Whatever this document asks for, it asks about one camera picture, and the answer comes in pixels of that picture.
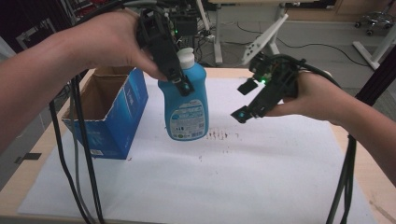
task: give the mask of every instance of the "bottle label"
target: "bottle label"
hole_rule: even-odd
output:
[[[181,105],[170,118],[171,134],[176,139],[189,140],[205,134],[205,112],[200,100]]]

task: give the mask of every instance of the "open box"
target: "open box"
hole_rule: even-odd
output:
[[[143,72],[131,69],[98,68],[81,90],[88,142],[95,158],[125,160],[128,156],[149,98]],[[76,137],[81,143],[76,111],[72,114],[68,108],[62,121],[71,132],[74,125]]]

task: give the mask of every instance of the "floor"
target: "floor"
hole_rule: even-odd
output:
[[[212,34],[216,29],[214,13],[209,12],[210,24],[213,27]],[[240,59],[245,45],[254,41],[268,26],[269,23],[266,22],[223,23],[220,26],[223,64],[215,64],[211,43],[213,38],[208,38],[201,45],[200,50],[197,50],[197,59],[205,66],[243,67],[240,65]],[[367,36],[364,27],[357,29],[354,27],[354,22],[286,21],[278,32],[276,43],[281,53],[297,59],[304,58],[308,64],[329,71],[342,87],[361,88],[374,70],[355,50],[352,41],[360,41],[364,47],[373,52],[386,34],[387,31],[375,30],[373,36]],[[393,98],[396,98],[395,83],[389,86],[388,91]],[[45,108],[0,155],[0,189],[18,168],[20,158],[30,151],[50,122],[49,109]]]

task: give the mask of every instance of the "white paper sheet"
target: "white paper sheet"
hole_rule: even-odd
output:
[[[104,218],[154,223],[324,223],[344,155],[326,121],[301,116],[250,119],[232,112],[256,95],[240,94],[244,79],[206,80],[210,129],[192,142],[171,140],[163,94],[146,79],[148,104],[125,161],[93,161]],[[71,133],[63,136],[70,172]],[[94,212],[82,150],[81,190]],[[334,223],[339,223],[343,201]],[[20,213],[80,217],[57,148],[50,154]],[[355,182],[348,223],[375,223]]]

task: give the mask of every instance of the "bottle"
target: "bottle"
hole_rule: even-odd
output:
[[[208,108],[206,98],[206,71],[194,61],[193,49],[177,53],[180,66],[194,91],[182,96],[172,82],[158,81],[165,100],[165,124],[169,136],[177,141],[191,141],[207,134]]]

